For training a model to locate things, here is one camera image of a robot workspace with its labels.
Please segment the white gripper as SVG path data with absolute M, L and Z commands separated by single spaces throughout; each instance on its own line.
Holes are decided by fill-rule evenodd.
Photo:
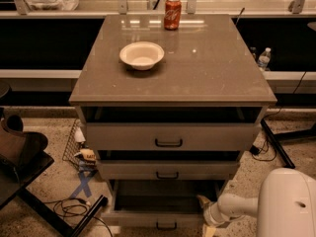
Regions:
M 220 212 L 216 202 L 211 202 L 207 197 L 197 195 L 197 199 L 200 207 L 203 210 L 203 218 L 205 224 L 202 227 L 202 237 L 213 237 L 216 228 L 215 227 L 226 227 L 231 222 L 242 219 L 242 216 L 227 216 Z

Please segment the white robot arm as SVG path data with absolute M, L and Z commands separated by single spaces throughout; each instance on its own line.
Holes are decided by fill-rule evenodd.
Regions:
M 257 197 L 223 194 L 216 202 L 197 195 L 208 227 L 251 216 L 256 237 L 316 237 L 316 180 L 294 169 L 272 170 Z

